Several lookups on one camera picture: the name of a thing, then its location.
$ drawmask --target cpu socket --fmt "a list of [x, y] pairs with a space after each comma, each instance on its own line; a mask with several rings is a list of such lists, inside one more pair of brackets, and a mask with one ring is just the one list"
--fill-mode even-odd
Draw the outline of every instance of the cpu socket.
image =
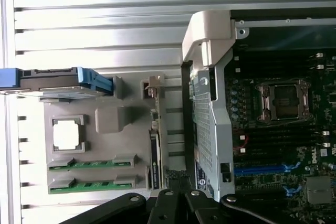
[[277, 123], [283, 120], [308, 119], [308, 88], [304, 80], [267, 82], [257, 85], [261, 93], [263, 112], [259, 122]]

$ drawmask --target motherboard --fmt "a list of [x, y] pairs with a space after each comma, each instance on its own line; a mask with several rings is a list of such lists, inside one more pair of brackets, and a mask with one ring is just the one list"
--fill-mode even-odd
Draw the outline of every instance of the motherboard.
[[225, 67], [236, 193], [336, 223], [336, 50], [234, 51]]

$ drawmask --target chipset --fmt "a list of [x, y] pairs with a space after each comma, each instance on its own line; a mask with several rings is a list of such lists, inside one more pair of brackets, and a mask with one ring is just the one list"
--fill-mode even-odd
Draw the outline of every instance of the chipset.
[[332, 202], [330, 176], [307, 178], [308, 202], [316, 204], [329, 204]]
[[262, 101], [262, 114], [258, 121], [276, 123], [283, 120], [309, 118], [308, 88], [304, 80], [276, 81], [258, 85]]

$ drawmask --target blue plastic clip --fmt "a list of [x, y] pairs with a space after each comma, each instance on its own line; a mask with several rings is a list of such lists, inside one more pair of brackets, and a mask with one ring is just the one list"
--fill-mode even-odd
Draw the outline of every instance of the blue plastic clip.
[[301, 162], [297, 162], [296, 165], [283, 165], [285, 167], [285, 173], [289, 173], [291, 170], [300, 166]]
[[18, 88], [19, 69], [3, 68], [0, 69], [0, 88]]
[[77, 68], [78, 82], [91, 85], [91, 89], [96, 88], [105, 89], [106, 91], [113, 92], [113, 83], [104, 76], [98, 74], [89, 68]]
[[284, 188], [285, 191], [286, 191], [286, 196], [287, 196], [287, 197], [292, 197], [293, 194], [296, 194], [296, 193], [298, 193], [299, 191], [302, 190], [302, 186], [299, 186], [297, 189], [295, 189], [295, 188], [290, 188], [290, 189], [288, 189], [287, 186], [283, 186], [283, 188]]

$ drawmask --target metal mesh panel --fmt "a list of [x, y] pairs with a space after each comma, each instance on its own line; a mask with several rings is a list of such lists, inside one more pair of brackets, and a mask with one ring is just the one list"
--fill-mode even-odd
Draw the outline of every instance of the metal mesh panel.
[[203, 167], [206, 165], [206, 168], [212, 172], [209, 104], [210, 93], [195, 96], [199, 158]]

